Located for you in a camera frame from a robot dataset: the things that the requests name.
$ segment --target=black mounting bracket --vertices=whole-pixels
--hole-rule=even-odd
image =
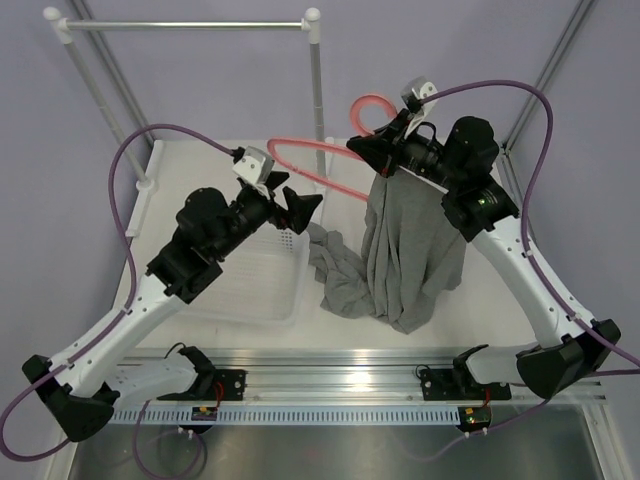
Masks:
[[[195,395],[192,392],[172,393],[158,397],[158,400],[215,402],[218,400],[215,385],[222,385],[224,394],[222,402],[241,402],[244,400],[244,389],[247,385],[247,371],[242,369],[217,368],[213,376],[210,388],[202,394]]]
[[[416,374],[420,379],[422,398],[425,401],[482,402],[487,399],[487,390],[490,400],[511,400],[511,389],[507,384],[461,385],[456,381],[454,367],[429,368],[420,365],[416,368]]]

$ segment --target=metal rail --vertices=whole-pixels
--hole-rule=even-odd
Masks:
[[[558,73],[558,69],[561,66],[562,62],[565,60],[567,53],[571,49],[571,46],[575,43],[578,33],[584,27],[589,15],[593,11],[594,7],[598,3],[598,0],[580,0],[576,5],[576,8],[573,10],[569,21],[564,27],[560,38],[556,42],[551,55],[547,59],[538,79],[534,86],[541,90],[542,92],[546,92],[551,81]],[[504,140],[504,149],[509,152],[513,149],[514,145],[517,143],[518,139],[521,137],[524,129],[529,125],[533,118],[533,114],[538,108],[538,101],[536,97],[533,95],[529,95],[526,103],[520,110],[518,114],[518,118],[516,118],[513,127],[509,131],[506,139]]]
[[[93,12],[85,0],[67,0],[67,4],[78,19],[94,19]],[[97,31],[87,31],[85,33],[89,46],[100,62],[102,69],[107,74],[116,94],[120,98],[120,102],[127,111],[127,115],[129,115],[129,118],[136,128],[147,127],[149,125],[149,121],[142,111],[137,98],[133,94],[133,91],[129,86],[129,82],[127,82],[126,77],[122,73],[122,69],[111,51],[106,38],[101,32]],[[146,132],[144,134],[144,139],[147,142],[149,150],[151,150],[153,148],[153,143],[156,140],[155,134],[153,132]]]
[[[118,22],[67,20],[69,30],[85,31],[152,31],[152,30],[298,30],[302,22]]]

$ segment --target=metal floor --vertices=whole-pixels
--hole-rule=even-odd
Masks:
[[[494,420],[512,416],[494,408]],[[186,435],[150,439],[164,426],[143,427],[139,444],[146,466],[172,476],[190,463],[195,442]],[[145,477],[131,455],[133,427],[110,425],[79,445],[69,480],[137,480]],[[522,422],[457,445],[426,464],[461,433],[450,426],[218,426],[204,434],[206,462],[190,479],[402,480],[604,478],[578,410],[547,406]]]

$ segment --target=metal pole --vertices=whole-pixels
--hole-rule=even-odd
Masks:
[[[89,92],[91,92],[91,96],[93,97],[93,100],[96,102],[96,105],[100,109],[100,113],[102,113],[102,117],[104,118],[105,122],[107,122],[107,125],[109,125],[109,129],[111,130],[111,133],[113,134],[115,139],[118,141],[118,143],[121,144],[126,139],[126,136],[123,133],[122,128],[120,127],[120,124],[118,123],[116,118],[113,116],[113,112],[109,108],[109,105],[107,104],[107,101],[102,95],[102,92],[100,91],[100,87],[98,87],[98,84],[93,78],[93,75],[91,75],[91,71],[89,70],[89,67],[85,63],[84,59],[82,58],[82,55],[78,50],[78,47],[73,42],[66,43],[64,46],[65,46],[65,49],[67,50],[67,53],[69,54],[69,57],[71,57],[73,64],[78,70],[78,73],[80,73],[82,80],[84,80],[85,85],[89,89]],[[133,168],[133,171],[136,173],[136,177],[138,177],[138,181],[140,183],[146,183],[147,176],[145,175],[144,170],[142,169],[140,162],[138,162],[138,159],[136,158],[135,154],[131,151],[131,147],[125,150],[125,155],[129,159],[129,162],[131,163],[131,167]]]
[[[83,20],[93,20],[93,12],[89,8],[89,5],[84,0],[67,0],[67,3],[71,9],[75,12],[76,16]],[[120,97],[122,104],[127,110],[127,114],[131,121],[137,128],[146,127],[149,125],[142,108],[138,100],[134,96],[129,83],[127,82],[120,65],[116,61],[115,56],[111,52],[109,45],[100,32],[86,32],[89,45],[93,49],[98,61],[102,65],[105,73],[107,74],[111,84],[113,85],[116,93]],[[146,132],[144,134],[145,141],[149,149],[153,148],[153,142],[156,137],[153,132]]]
[[[322,75],[320,73],[320,44],[309,45],[311,51],[311,84],[313,88],[313,118],[315,120],[316,140],[325,141],[324,110],[322,104]],[[316,150],[318,174],[327,176],[324,150]]]
[[[309,8],[304,13],[304,30],[309,32],[309,53],[311,55],[311,88],[313,90],[313,118],[316,140],[325,141],[324,109],[322,103],[322,72],[320,68],[320,10]],[[316,150],[316,170],[319,175],[327,176],[325,152]]]
[[[536,88],[543,92],[546,91],[551,80],[558,72],[558,68],[565,59],[567,52],[573,45],[578,32],[584,26],[589,14],[593,11],[593,7],[595,7],[597,3],[598,0],[580,0],[578,2],[576,8],[571,14],[571,18],[562,32],[562,35],[560,35],[560,38],[556,42],[556,45],[547,59],[542,72],[534,84]],[[523,130],[531,121],[533,114],[538,107],[538,103],[539,102],[536,101],[536,98],[533,95],[530,95],[527,99],[524,107],[522,107],[522,110],[518,114],[516,122],[504,141],[503,145],[507,152],[513,149],[513,146],[522,135]]]
[[[69,30],[149,31],[149,30],[302,30],[302,22],[98,22],[67,20]]]

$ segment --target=metal frame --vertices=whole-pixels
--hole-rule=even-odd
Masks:
[[[122,73],[102,31],[122,30],[305,30],[304,19],[301,22],[98,22],[85,0],[67,0],[79,21],[67,21],[67,31],[85,31],[94,54],[102,64],[118,96],[126,108],[127,114],[137,127],[149,124],[140,108],[131,88]],[[577,34],[593,11],[597,0],[580,0],[558,39],[549,59],[536,81],[536,87],[545,91]],[[312,87],[314,101],[315,135],[324,140],[324,116],[321,87],[319,37],[315,43],[310,38],[310,57],[312,66]],[[109,106],[104,102],[100,90],[93,80],[79,52],[73,47],[67,48],[76,67],[83,76],[94,100],[99,104],[105,120],[116,136],[121,137],[121,129]],[[522,205],[522,188],[513,169],[511,151],[521,138],[535,113],[536,102],[530,97],[520,111],[514,125],[503,142],[504,151],[498,168],[505,188],[510,190],[514,200]],[[155,140],[153,134],[145,137],[148,144]],[[134,164],[135,156],[127,152]],[[326,174],[324,153],[317,157],[318,172]],[[164,356],[164,349],[138,349],[132,352],[123,366],[137,366],[155,362]],[[411,350],[345,350],[345,351],[305,351],[281,352],[260,350],[205,350],[216,365],[243,367],[251,371],[247,385],[246,399],[251,405],[424,405],[419,384],[413,378],[413,368],[417,361],[430,365],[450,365],[460,349],[411,349]],[[539,399],[527,388],[514,387],[511,403],[533,405]],[[604,390],[599,382],[582,381],[554,398],[559,404],[581,405],[587,426],[594,442],[605,478],[631,478],[624,455],[618,447],[619,439],[610,425]],[[68,474],[76,445],[54,456],[49,465],[46,478],[63,478]]]
[[[94,19],[93,12],[85,0],[67,0],[67,5],[79,20]],[[135,127],[141,128],[149,125],[149,121],[133,94],[129,82],[122,73],[120,64],[111,51],[104,35],[99,31],[90,31],[86,32],[86,38]],[[144,138],[149,150],[151,150],[153,142],[156,140],[154,132],[146,132]]]
[[[311,58],[311,81],[313,92],[313,115],[315,122],[316,140],[325,141],[324,137],[324,113],[322,103],[322,78],[320,64],[320,12],[310,8],[305,12],[304,18],[295,22],[138,22],[138,21],[96,21],[93,19],[91,9],[84,0],[67,0],[74,13],[81,20],[62,18],[61,13],[52,7],[45,9],[44,16],[51,23],[61,43],[65,46],[73,64],[80,73],[87,88],[100,109],[105,122],[118,143],[125,139],[122,128],[113,115],[111,107],[102,94],[89,66],[76,47],[72,32],[84,31],[87,33],[89,44],[100,64],[105,70],[109,80],[114,86],[127,114],[138,127],[145,127],[149,122],[140,107],[129,83],[127,82],[119,64],[117,63],[106,39],[101,32],[104,31],[157,31],[157,30],[294,30],[308,32]],[[147,144],[152,145],[155,137],[149,132],[145,135]],[[146,177],[140,162],[129,148],[125,152],[133,167],[140,185],[147,186],[149,179]],[[317,171],[326,176],[325,152],[318,151]]]
[[[553,78],[557,75],[560,70],[560,66],[566,59],[567,54],[578,38],[578,33],[584,27],[597,3],[598,0],[578,0],[569,20],[560,34],[560,37],[556,41],[551,54],[547,58],[547,61],[542,67],[542,70],[534,83],[534,86],[538,90],[543,93],[548,91]],[[511,197],[519,208],[522,208],[526,187],[523,188],[521,181],[518,179],[518,175],[516,174],[513,166],[511,153],[518,140],[522,137],[524,130],[532,122],[534,114],[538,108],[538,104],[539,102],[534,95],[529,95],[527,97],[527,100],[518,113],[509,133],[502,142],[502,154],[497,162],[498,173],[502,179],[503,186],[511,194]],[[535,231],[531,222],[529,222],[529,232],[535,241]]]

